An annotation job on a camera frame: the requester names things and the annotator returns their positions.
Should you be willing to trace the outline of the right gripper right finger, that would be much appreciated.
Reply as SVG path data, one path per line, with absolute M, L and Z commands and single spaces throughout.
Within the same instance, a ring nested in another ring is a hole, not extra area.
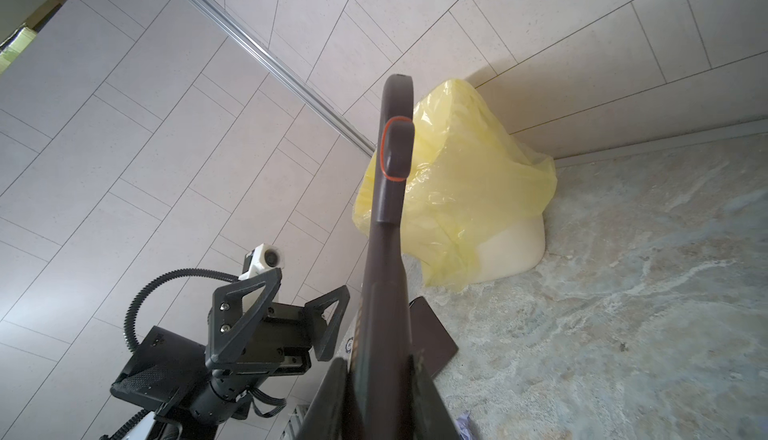
M 420 354 L 411 356 L 411 412 L 414 439 L 461 438 Z

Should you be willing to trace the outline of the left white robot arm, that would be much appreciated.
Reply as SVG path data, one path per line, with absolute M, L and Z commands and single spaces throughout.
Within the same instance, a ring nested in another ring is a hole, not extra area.
M 161 285 L 182 277 L 222 283 L 212 295 L 207 342 L 159 326 L 138 338 L 136 320 L 144 301 Z M 278 268 L 246 280 L 184 268 L 144 286 L 123 322 L 131 358 L 110 387 L 113 397 L 140 411 L 114 438 L 125 438 L 147 416 L 153 418 L 150 439 L 213 439 L 231 418 L 244 420 L 250 413 L 277 416 L 286 400 L 263 392 L 261 385 L 270 377 L 300 376 L 313 360 L 331 360 L 350 300 L 348 287 L 341 286 L 302 306 L 279 303 L 281 280 Z

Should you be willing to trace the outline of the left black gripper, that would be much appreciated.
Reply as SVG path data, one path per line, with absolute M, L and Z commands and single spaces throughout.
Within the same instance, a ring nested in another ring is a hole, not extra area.
M 333 358 L 350 300 L 342 285 L 303 306 L 276 303 L 280 268 L 246 280 L 219 271 L 225 284 L 214 290 L 205 350 L 206 367 L 217 376 L 298 376 Z

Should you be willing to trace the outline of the dark brown dustpan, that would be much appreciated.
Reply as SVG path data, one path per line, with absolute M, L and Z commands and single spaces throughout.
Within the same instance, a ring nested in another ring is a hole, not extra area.
M 448 365 L 459 348 L 424 296 L 409 303 L 412 346 L 420 353 L 432 379 Z

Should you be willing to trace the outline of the yellow bagged trash bin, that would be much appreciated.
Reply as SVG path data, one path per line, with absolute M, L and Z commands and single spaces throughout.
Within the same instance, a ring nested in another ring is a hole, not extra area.
M 387 78 L 379 147 L 353 210 L 368 237 L 362 292 L 401 254 L 420 261 L 424 285 L 453 290 L 533 269 L 546 248 L 553 158 L 508 134 L 464 80 L 443 82 L 408 115 L 413 100 L 410 76 Z

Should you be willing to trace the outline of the brown hand brush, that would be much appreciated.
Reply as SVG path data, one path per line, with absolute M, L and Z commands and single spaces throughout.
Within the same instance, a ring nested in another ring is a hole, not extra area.
M 410 439 L 411 331 L 400 226 L 415 136 L 413 80 L 385 82 L 363 303 L 355 332 L 345 439 Z

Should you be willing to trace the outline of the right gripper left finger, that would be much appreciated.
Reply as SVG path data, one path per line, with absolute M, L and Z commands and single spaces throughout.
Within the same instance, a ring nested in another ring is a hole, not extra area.
M 296 435 L 297 440 L 341 438 L 347 379 L 347 360 L 334 358 L 301 423 Z

